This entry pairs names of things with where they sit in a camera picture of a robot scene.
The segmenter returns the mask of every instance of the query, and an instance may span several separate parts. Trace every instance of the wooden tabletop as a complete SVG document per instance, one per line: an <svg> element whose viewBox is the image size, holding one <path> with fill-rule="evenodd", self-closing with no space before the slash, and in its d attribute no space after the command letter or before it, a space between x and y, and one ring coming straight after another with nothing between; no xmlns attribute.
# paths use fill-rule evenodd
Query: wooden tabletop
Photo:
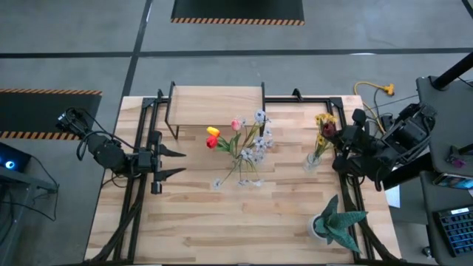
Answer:
<svg viewBox="0 0 473 266"><path fill-rule="evenodd" d="M236 116L254 123L254 112L263 108L260 86L174 86L169 108L172 126L229 126Z"/></svg>
<svg viewBox="0 0 473 266"><path fill-rule="evenodd" d="M353 110L362 108L361 99L359 96L341 97L347 122L352 123ZM130 143L135 139L141 100L142 97L125 97L120 108L115 133ZM157 129L164 136L163 144L187 157L164 157L163 168L186 167L187 171L163 183L161 195L150 194L151 181L146 182L135 263L353 262L347 249L336 242L326 245L310 239L306 230L309 218L321 213L333 195L338 194L341 201L338 175L331 168L332 152L323 155L321 165L314 172L308 174L302 168L307 153L314 147L317 131L314 116L327 112L324 104L267 103L269 126L276 145L258 167L258 177L248 173L249 179L264 179L263 186L241 188L237 185L239 175L233 174L218 191L213 189L212 183L228 173L231 158L205 146L208 136L205 126L181 127L179 140L174 140L163 122L165 110L166 105L160 105L157 122ZM225 137L234 134L229 127L221 130ZM109 178L110 173L106 173L104 180ZM377 192L369 180L361 187L364 205L369 211L368 223L390 252L400 257L384 192ZM118 226L123 195L124 188L111 183L102 189L86 259L100 251ZM343 211L343 204L338 208ZM358 245L363 251L361 230L356 228Z"/></svg>

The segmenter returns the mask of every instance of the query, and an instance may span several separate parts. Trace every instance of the potted plant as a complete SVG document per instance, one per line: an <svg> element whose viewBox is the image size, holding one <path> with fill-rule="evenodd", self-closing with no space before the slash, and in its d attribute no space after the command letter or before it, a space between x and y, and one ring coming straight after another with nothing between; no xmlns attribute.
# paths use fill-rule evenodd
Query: potted plant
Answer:
<svg viewBox="0 0 473 266"><path fill-rule="evenodd" d="M265 157L267 149L274 145L273 138L271 137L271 129L267 123L269 120L266 118L264 111L259 110L254 115L254 124L248 131L245 118L235 118L231 121L230 126L235 131L235 136L226 140L220 135L220 130L209 126L207 132L210 136L206 140L207 147L210 149L216 149L217 151L223 151L231 155L232 168L225 178L215 179L214 189L220 188L220 186L230 177L231 173L239 172L239 182L241 186L247 184L253 184L260 186L262 180L242 180L242 166L245 164L248 169L252 169L256 172L256 165L261 163Z"/></svg>
<svg viewBox="0 0 473 266"><path fill-rule="evenodd" d="M322 154L330 148L330 142L324 137L332 137L336 133L336 119L331 114L320 114L315 117L319 131L313 152L309 153L304 162L304 170L312 171L322 161Z"/></svg>
<svg viewBox="0 0 473 266"><path fill-rule="evenodd" d="M347 228L361 221L367 216L366 211L349 211L337 213L338 195L335 195L321 214L315 215L307 224L307 230L311 237L326 239L327 245L333 240L342 247L360 253L353 238L348 234Z"/></svg>

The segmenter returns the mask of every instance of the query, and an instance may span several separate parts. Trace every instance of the plant pot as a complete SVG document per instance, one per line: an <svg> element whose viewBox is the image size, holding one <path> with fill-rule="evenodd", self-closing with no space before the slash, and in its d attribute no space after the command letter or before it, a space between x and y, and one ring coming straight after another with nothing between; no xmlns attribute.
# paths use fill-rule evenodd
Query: plant pot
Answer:
<svg viewBox="0 0 473 266"><path fill-rule="evenodd" d="M314 217L309 219L309 222L307 223L307 232L309 233L309 236L313 239L321 239L325 240L326 236L321 235L316 232L316 221L317 219L320 219L320 214L315 215Z"/></svg>
<svg viewBox="0 0 473 266"><path fill-rule="evenodd" d="M309 153L305 158L303 168L307 172L313 171L321 162L322 158L320 156L315 156L314 153Z"/></svg>

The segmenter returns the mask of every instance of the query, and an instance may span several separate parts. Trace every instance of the green plant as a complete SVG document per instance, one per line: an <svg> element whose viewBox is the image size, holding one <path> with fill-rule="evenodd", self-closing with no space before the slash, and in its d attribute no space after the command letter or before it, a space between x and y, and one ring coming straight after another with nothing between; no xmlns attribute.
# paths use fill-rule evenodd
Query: green plant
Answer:
<svg viewBox="0 0 473 266"><path fill-rule="evenodd" d="M337 213L338 195L335 195L327 204L324 211L314 223L315 232L327 239L327 245L335 240L341 246L361 253L353 238L347 233L347 228L361 221L367 216L366 211L350 211Z"/></svg>

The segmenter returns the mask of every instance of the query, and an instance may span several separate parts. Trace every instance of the yellow cable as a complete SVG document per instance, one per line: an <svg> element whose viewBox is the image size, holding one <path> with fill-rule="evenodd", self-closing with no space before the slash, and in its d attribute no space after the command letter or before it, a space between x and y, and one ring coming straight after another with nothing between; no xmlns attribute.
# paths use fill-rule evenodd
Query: yellow cable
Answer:
<svg viewBox="0 0 473 266"><path fill-rule="evenodd" d="M383 92L386 92L388 95L391 95L391 96L394 95L394 84L391 83L389 86L379 86L379 85L376 85L374 83L367 82L367 81L360 81L360 82L355 83L355 85L353 86L353 93L355 95L359 95L357 87L358 87L358 85L361 85L361 84L370 85L370 86L373 86L377 89L381 89ZM368 108L368 111L370 111L371 114L373 115L376 123L378 124L379 130L381 130L381 132L383 134L385 134L386 131L383 129L383 126L381 125L381 121L379 120L379 117L372 111L372 108L370 106L368 106L365 102L363 102L363 105L366 106Z"/></svg>

